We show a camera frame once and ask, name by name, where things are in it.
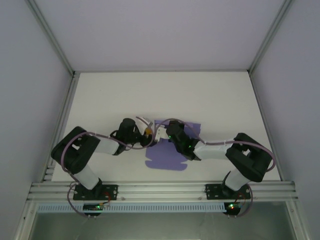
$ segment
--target white table surface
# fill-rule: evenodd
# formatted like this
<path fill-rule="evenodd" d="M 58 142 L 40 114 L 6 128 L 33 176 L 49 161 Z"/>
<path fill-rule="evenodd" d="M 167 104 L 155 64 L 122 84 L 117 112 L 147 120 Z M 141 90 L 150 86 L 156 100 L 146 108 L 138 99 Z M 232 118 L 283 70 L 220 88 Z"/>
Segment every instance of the white table surface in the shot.
<path fill-rule="evenodd" d="M 270 149 L 247 72 L 81 73 L 64 135 L 81 126 L 109 135 L 123 118 L 178 118 L 201 124 L 207 141 L 244 132 Z M 94 153 L 89 166 L 103 181 L 222 181 L 235 167 L 228 160 L 187 161 L 184 171 L 148 168 L 146 151 L 119 156 Z M 265 180 L 280 180 L 277 169 Z M 52 181 L 72 181 L 56 164 Z"/>

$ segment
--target purple fabric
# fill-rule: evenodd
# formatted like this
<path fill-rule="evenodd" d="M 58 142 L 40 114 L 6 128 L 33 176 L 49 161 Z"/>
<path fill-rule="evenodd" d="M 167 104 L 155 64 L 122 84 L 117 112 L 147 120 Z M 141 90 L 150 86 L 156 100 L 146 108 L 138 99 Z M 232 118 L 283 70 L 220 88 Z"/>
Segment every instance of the purple fabric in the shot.
<path fill-rule="evenodd" d="M 154 121 L 155 124 L 161 123 L 161 120 Z M 200 134 L 201 124 L 188 122 Z M 184 127 L 185 133 L 195 138 L 195 134 L 187 127 Z M 150 159 L 145 161 L 145 165 L 151 169 L 164 169 L 183 171 L 188 165 L 184 162 L 188 161 L 184 156 L 177 152 L 175 145 L 168 139 L 161 139 L 156 145 L 146 149 L 145 156 Z"/>

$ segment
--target glass panel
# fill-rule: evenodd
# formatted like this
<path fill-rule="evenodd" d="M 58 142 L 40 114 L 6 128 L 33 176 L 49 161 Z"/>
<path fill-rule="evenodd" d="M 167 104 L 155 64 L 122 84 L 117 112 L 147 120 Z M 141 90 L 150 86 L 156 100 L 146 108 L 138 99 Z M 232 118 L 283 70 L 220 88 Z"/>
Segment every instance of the glass panel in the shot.
<path fill-rule="evenodd" d="M 255 202 L 248 215 L 222 213 L 38 213 L 31 240 L 295 240 L 284 203 Z"/>

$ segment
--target purple cloth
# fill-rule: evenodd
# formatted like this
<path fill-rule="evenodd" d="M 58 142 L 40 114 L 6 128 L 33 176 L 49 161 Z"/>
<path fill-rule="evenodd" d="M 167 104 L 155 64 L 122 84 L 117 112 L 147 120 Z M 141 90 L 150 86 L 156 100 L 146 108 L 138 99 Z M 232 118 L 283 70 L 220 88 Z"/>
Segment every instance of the purple cloth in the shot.
<path fill-rule="evenodd" d="M 159 124 L 161 120 L 155 120 L 154 123 Z M 188 122 L 188 124 L 194 128 L 197 134 L 200 134 L 201 124 L 192 122 Z M 189 137 L 196 137 L 187 126 L 184 127 L 184 131 Z M 145 161 L 145 165 L 151 169 L 183 171 L 188 167 L 184 163 L 188 159 L 178 153 L 175 145 L 168 139 L 161 139 L 156 145 L 148 147 L 145 156 L 150 159 Z"/>

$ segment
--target purple cable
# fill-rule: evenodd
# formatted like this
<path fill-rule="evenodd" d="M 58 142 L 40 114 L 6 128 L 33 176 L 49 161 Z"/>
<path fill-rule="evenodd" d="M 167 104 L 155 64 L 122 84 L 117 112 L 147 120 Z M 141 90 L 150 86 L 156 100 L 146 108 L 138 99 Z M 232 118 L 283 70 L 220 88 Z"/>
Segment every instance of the purple cable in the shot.
<path fill-rule="evenodd" d="M 139 119 L 140 121 L 142 121 L 143 123 L 145 123 L 145 124 L 147 125 L 147 127 L 150 128 L 151 124 L 148 124 L 146 121 L 144 121 L 144 120 L 143 120 L 142 118 L 140 118 L 140 117 L 136 117 L 136 118 Z M 145 149 L 145 148 L 149 147 L 149 146 L 153 143 L 159 127 L 160 127 L 161 125 L 163 125 L 164 123 L 168 122 L 168 121 L 178 121 L 178 122 L 180 122 L 180 123 L 183 123 L 184 125 L 186 125 L 186 126 L 195 134 L 195 136 L 199 139 L 199 141 L 202 142 L 202 143 L 205 144 L 205 145 L 218 146 L 218 145 L 225 145 L 225 144 L 243 144 L 243 145 L 249 145 L 249 146 L 253 146 L 253 147 L 256 147 L 256 148 L 258 148 L 258 149 L 261 149 L 261 150 L 265 151 L 266 153 L 268 153 L 268 154 L 271 156 L 272 160 L 273 160 L 272 166 L 271 166 L 270 168 L 268 168 L 266 171 L 269 172 L 269 171 L 271 171 L 272 169 L 274 169 L 275 166 L 276 166 L 275 156 L 273 155 L 273 153 L 272 153 L 269 149 L 267 149 L 267 148 L 264 147 L 264 146 L 261 146 L 261 145 L 256 144 L 256 143 L 248 142 L 248 141 L 235 141 L 235 140 L 231 140 L 231 141 L 221 141 L 221 142 L 205 142 L 205 141 L 199 136 L 199 134 L 194 130 L 194 128 L 193 128 L 192 126 L 190 126 L 187 122 L 182 121 L 182 120 L 177 119 L 177 118 L 168 118 L 168 119 L 163 120 L 162 122 L 160 122 L 157 126 L 155 126 L 154 132 L 152 133 L 152 139 L 151 139 L 150 143 L 147 144 L 146 146 L 143 146 L 143 147 L 133 147 L 133 146 L 129 146 L 129 145 L 125 144 L 124 142 L 119 141 L 119 140 L 117 140 L 117 139 L 115 139 L 115 138 L 113 138 L 113 137 L 106 136 L 106 135 L 102 135 L 102 134 L 98 134 L 98 133 L 94 133 L 94 132 L 90 132 L 90 131 L 82 132 L 82 133 L 76 135 L 74 138 L 72 138 L 72 139 L 70 140 L 70 142 L 68 142 L 67 145 L 65 146 L 65 148 L 63 149 L 63 152 L 62 152 L 62 155 L 61 155 L 61 161 L 60 161 L 62 170 L 65 171 L 66 173 L 69 173 L 70 176 L 71 176 L 77 183 L 79 182 L 79 181 L 72 175 L 72 173 L 69 172 L 69 171 L 65 168 L 65 155 L 66 155 L 67 149 L 73 144 L 73 142 L 74 142 L 75 140 L 77 140 L 78 138 L 80 138 L 81 136 L 83 136 L 83 135 L 94 135 L 94 136 L 97 136 L 97 137 L 100 137 L 100 138 L 110 139 L 110 140 L 113 140 L 113 141 L 115 141 L 115 142 L 117 142 L 117 143 L 125 146 L 126 148 L 134 149 L 134 150 L 140 150 L 140 149 Z M 248 207 L 243 213 L 241 213 L 240 215 L 238 215 L 238 217 L 241 217 L 241 216 L 247 214 L 247 213 L 249 212 L 249 210 L 251 209 L 251 207 L 252 207 L 252 204 L 253 204 L 253 193 L 252 193 L 251 187 L 250 187 L 249 185 L 248 185 L 248 187 L 249 187 L 250 194 L 251 194 L 250 205 L 249 205 L 249 207 Z M 68 200 L 70 206 L 72 207 L 72 209 L 73 209 L 76 213 L 80 214 L 81 216 L 82 216 L 82 215 L 85 215 L 84 213 L 79 212 L 79 211 L 72 205 L 72 203 L 71 203 L 71 201 L 70 201 L 70 198 L 69 198 L 69 194 L 70 194 L 70 191 L 71 191 L 71 190 L 72 190 L 72 186 L 70 187 L 70 189 L 69 189 L 69 191 L 68 191 L 68 194 L 67 194 L 67 200 Z"/>

